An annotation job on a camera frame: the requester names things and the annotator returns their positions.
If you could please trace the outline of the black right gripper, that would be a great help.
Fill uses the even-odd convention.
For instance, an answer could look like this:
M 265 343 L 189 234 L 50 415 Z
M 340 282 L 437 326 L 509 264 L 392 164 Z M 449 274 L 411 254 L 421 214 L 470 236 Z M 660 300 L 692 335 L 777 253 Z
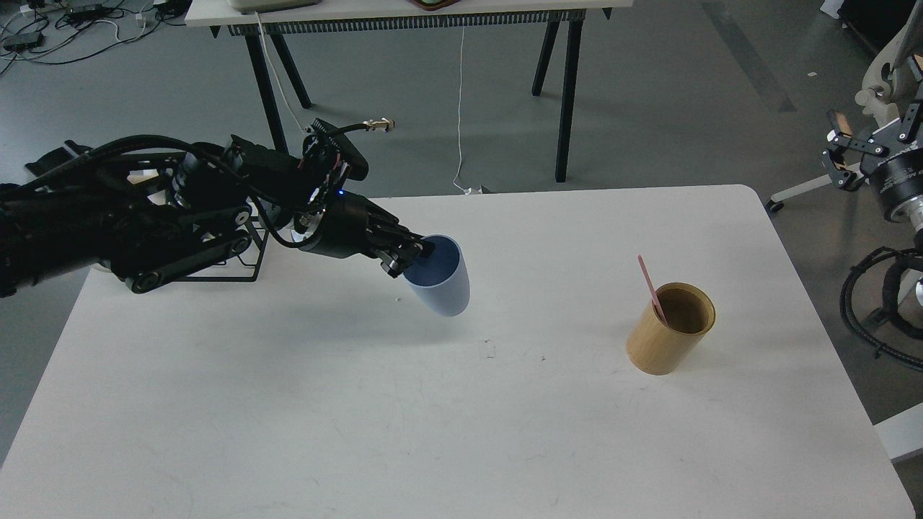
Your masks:
M 887 160 L 884 145 L 910 145 L 921 131 L 921 79 L 891 76 L 876 91 L 876 141 L 857 138 L 847 116 L 837 110 L 826 113 L 831 132 L 821 152 L 821 164 L 838 190 L 854 192 L 860 188 L 862 174 L 880 208 L 884 220 L 920 224 L 922 221 L 922 156 L 896 155 Z M 862 174 L 847 166 L 845 156 L 857 152 L 871 158 L 862 160 Z

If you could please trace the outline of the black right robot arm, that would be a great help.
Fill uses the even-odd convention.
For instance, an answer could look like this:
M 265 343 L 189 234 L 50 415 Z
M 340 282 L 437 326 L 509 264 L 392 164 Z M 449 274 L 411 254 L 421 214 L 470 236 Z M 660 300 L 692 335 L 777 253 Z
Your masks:
M 859 139 L 840 112 L 829 112 L 831 137 L 822 151 L 821 163 L 831 183 L 840 190 L 855 191 L 867 182 L 887 221 L 907 221 L 914 228 L 911 249 L 879 247 L 851 267 L 839 296 L 839 313 L 847 329 L 866 342 L 876 357 L 887 355 L 904 367 L 921 371 L 921 358 L 906 354 L 874 336 L 857 318 L 852 295 L 858 280 L 871 268 L 890 262 L 881 286 L 880 308 L 873 318 L 890 323 L 913 340 L 921 339 L 921 328 L 900 315 L 900 287 L 910 270 L 921 272 L 921 92 L 917 91 L 904 116 L 884 125 L 870 137 Z

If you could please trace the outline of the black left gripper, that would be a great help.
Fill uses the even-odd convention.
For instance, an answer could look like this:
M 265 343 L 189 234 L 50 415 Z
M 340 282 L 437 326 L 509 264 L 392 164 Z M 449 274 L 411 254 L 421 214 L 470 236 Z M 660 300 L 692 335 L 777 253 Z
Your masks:
M 382 270 L 397 278 L 415 260 L 428 259 L 436 246 L 401 224 L 399 218 L 363 196 L 336 196 L 304 229 L 298 250 L 344 259 L 379 257 Z

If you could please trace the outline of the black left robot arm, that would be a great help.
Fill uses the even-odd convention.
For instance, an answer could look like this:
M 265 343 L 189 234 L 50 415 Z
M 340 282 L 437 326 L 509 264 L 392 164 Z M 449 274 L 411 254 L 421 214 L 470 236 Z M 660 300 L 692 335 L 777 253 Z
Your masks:
M 225 146 L 159 135 L 96 148 L 67 141 L 27 165 L 32 181 L 2 186 L 2 296 L 95 263 L 148 293 L 247 251 L 253 216 L 287 249 L 373 257 L 402 275 L 434 245 L 343 188 L 368 173 L 348 133 L 392 128 L 386 118 L 347 127 L 317 118 L 299 156 L 238 136 Z

